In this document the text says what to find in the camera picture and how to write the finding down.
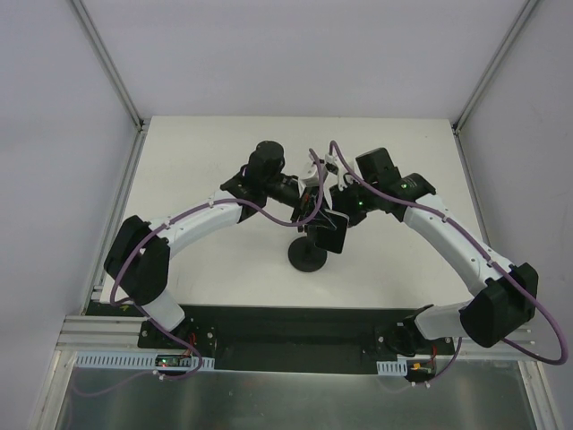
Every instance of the wall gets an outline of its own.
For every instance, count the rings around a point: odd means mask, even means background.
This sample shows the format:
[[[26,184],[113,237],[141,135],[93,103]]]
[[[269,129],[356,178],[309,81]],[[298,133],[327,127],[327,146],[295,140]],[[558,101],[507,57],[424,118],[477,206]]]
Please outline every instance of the wall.
[[[85,0],[153,115],[455,119],[524,0]]]
[[[134,128],[64,1],[0,2],[0,428],[84,299]]]
[[[494,246],[540,272],[539,297],[573,345],[573,3],[543,2],[509,55],[461,140]],[[538,347],[557,342],[537,317]],[[546,366],[573,428],[573,364]]]

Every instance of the black round base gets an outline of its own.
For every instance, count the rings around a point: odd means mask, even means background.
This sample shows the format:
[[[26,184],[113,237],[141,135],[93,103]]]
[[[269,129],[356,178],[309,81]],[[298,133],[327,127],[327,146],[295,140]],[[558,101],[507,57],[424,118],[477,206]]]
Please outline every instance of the black round base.
[[[317,248],[306,236],[294,240],[288,247],[288,260],[299,271],[312,272],[320,269],[327,259],[327,252]]]

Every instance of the white table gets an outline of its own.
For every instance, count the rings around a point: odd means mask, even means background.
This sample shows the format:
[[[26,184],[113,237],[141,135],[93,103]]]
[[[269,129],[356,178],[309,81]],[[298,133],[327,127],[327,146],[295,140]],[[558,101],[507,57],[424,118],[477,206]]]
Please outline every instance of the white table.
[[[281,143],[283,171],[296,175],[308,160],[308,148],[322,157],[332,139],[347,159],[386,147],[402,175],[422,174],[453,213],[479,231],[446,120],[156,116],[125,217],[177,214],[206,199],[246,163],[260,141]],[[267,209],[281,219],[291,215],[290,208],[271,200]],[[371,212],[349,229],[344,252],[329,254],[315,273],[301,273],[288,262],[288,246],[299,236],[295,228],[255,215],[177,255],[168,288],[179,303],[201,305],[417,308],[471,298],[431,246],[383,212]],[[102,302],[109,301],[112,285],[107,277]]]

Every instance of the gray floor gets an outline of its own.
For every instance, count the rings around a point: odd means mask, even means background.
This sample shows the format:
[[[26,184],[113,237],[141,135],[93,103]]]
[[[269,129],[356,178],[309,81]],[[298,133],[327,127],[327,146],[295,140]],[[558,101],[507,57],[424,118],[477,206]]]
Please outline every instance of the gray floor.
[[[81,370],[73,378],[98,391],[130,374]],[[67,397],[58,428],[535,428],[516,364],[459,361],[429,390],[404,387],[377,376],[204,372],[160,383],[144,375],[96,398]]]

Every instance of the white panel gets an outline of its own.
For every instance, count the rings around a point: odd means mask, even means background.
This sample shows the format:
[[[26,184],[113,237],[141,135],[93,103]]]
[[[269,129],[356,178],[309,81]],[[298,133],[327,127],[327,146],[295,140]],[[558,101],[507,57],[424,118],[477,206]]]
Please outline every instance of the white panel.
[[[573,347],[573,3],[543,2],[462,135],[493,245],[540,273]],[[551,329],[538,342],[556,357]],[[573,364],[546,366],[573,428]]]
[[[133,126],[65,1],[0,5],[0,428],[27,428]]]
[[[233,176],[256,144],[285,148],[285,173],[298,175],[308,148],[322,157],[336,138],[351,159],[380,146],[400,171],[423,174],[452,213],[477,232],[477,221],[446,120],[293,117],[162,117],[151,121],[125,217],[153,219],[201,202]],[[269,200],[280,219],[292,210]],[[170,262],[168,288],[183,304],[307,307],[421,307],[471,298],[446,261],[391,215],[373,212],[348,230],[341,255],[329,254],[315,273],[287,259],[296,228],[261,215],[204,237]],[[102,300],[113,281],[108,277]]]
[[[141,113],[455,119],[524,0],[86,0]]]

